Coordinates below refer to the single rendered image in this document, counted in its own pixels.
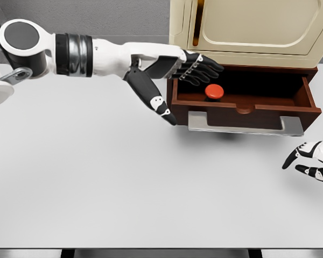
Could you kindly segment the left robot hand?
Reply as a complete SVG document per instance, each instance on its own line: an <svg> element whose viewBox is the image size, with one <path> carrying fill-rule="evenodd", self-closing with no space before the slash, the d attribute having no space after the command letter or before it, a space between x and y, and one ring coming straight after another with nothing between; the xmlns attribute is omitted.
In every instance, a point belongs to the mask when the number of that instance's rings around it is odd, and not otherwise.
<svg viewBox="0 0 323 258"><path fill-rule="evenodd" d="M213 59L176 45L129 42L130 68L123 77L139 99L171 125L177 120L171 113L154 79L179 79L194 86L218 78L224 67Z"/></svg>

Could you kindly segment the cream cabinet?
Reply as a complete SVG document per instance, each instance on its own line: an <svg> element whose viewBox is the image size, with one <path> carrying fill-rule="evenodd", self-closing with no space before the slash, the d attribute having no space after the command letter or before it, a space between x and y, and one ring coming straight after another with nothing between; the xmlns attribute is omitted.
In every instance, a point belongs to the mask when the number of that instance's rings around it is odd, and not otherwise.
<svg viewBox="0 0 323 258"><path fill-rule="evenodd" d="M323 0L170 0L169 42L221 65L314 68Z"/></svg>

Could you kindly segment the red push-button switch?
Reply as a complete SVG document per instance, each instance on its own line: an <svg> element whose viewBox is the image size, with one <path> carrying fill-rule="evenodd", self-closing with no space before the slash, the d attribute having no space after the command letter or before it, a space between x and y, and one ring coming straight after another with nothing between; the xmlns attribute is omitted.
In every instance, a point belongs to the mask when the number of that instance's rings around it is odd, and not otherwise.
<svg viewBox="0 0 323 258"><path fill-rule="evenodd" d="M209 84L205 88L206 102L220 102L224 95L224 89L218 84Z"/></svg>

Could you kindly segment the brown wooden drawer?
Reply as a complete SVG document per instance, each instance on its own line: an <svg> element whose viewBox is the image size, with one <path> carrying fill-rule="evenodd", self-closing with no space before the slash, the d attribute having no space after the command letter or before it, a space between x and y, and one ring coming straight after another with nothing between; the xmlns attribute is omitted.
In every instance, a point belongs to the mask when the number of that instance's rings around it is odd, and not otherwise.
<svg viewBox="0 0 323 258"><path fill-rule="evenodd" d="M188 127L188 112L207 113L210 126L282 128L280 116L299 117L304 132L321 114L309 82L314 68L224 66L212 84L224 89L220 102L206 102L206 83L193 86L179 79L167 82L167 105L178 125Z"/></svg>

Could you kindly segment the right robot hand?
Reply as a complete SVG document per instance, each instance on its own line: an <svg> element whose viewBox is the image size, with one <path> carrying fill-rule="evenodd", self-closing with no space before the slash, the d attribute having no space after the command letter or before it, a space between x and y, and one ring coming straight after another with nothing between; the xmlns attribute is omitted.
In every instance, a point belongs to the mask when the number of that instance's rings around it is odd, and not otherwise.
<svg viewBox="0 0 323 258"><path fill-rule="evenodd" d="M286 158L282 169L288 168L293 161L299 157L316 159L323 163L323 141L305 142L297 146ZM323 182L323 168L308 167L302 164L295 166L295 169L303 174L306 174L317 181Z"/></svg>

